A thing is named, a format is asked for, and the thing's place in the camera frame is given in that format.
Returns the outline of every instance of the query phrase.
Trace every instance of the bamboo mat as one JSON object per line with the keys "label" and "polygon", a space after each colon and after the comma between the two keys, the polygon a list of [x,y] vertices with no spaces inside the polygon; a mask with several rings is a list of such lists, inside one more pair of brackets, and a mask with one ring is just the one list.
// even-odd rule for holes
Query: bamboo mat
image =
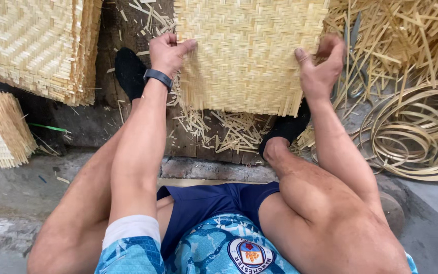
{"label": "bamboo mat", "polygon": [[175,0],[180,40],[197,50],[181,70],[180,100],[194,109],[297,115],[294,50],[317,50],[329,0]]}
{"label": "bamboo mat", "polygon": [[0,81],[93,104],[100,0],[0,1]]}
{"label": "bamboo mat", "polygon": [[37,147],[22,117],[16,98],[0,92],[0,168],[28,163],[28,156]]}

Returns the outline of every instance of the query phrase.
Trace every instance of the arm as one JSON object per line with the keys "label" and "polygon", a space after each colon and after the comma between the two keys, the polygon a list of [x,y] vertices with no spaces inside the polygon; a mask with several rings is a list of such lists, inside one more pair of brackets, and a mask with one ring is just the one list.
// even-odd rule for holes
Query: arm
{"label": "arm", "polygon": [[[174,78],[183,55],[195,48],[190,40],[177,45],[174,34],[150,41],[152,68]],[[109,224],[130,215],[157,218],[156,180],[167,135],[167,87],[150,78],[138,109],[119,141],[111,170],[111,214]]]}
{"label": "arm", "polygon": [[342,71],[344,53],[344,42],[333,35],[326,36],[319,46],[319,55],[328,59],[318,66],[303,50],[295,51],[302,68],[302,89],[313,118],[319,165],[347,184],[386,222],[373,171],[345,132],[330,101],[332,86]]}

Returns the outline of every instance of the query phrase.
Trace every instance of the left hand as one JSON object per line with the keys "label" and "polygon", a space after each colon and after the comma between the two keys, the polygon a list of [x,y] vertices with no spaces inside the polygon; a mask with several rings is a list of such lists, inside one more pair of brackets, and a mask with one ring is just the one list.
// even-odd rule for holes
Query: left hand
{"label": "left hand", "polygon": [[173,80],[179,71],[184,55],[197,47],[195,39],[177,44],[177,35],[164,33],[150,41],[151,68],[165,73]]}

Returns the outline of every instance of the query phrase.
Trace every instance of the hand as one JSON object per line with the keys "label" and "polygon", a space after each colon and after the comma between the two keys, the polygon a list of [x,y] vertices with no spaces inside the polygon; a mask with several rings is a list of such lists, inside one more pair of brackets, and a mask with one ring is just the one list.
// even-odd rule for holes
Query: hand
{"label": "hand", "polygon": [[184,55],[197,47],[195,39],[177,44],[177,35],[164,33],[150,41],[151,68],[165,73],[173,80]]}
{"label": "hand", "polygon": [[327,34],[320,42],[317,55],[328,59],[314,66],[310,54],[301,48],[295,49],[295,56],[301,69],[300,84],[309,104],[331,101],[332,86],[344,66],[344,41],[335,34]]}

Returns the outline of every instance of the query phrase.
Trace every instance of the forearm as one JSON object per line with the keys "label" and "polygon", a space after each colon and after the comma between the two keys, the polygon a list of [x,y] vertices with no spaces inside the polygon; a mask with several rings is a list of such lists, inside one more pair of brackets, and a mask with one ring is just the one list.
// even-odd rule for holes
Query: forearm
{"label": "forearm", "polygon": [[167,134],[166,100],[165,85],[151,78],[116,150],[109,223],[137,214],[156,218],[156,179]]}
{"label": "forearm", "polygon": [[345,132],[330,102],[308,103],[320,167],[347,184],[363,201],[377,196],[373,171]]}

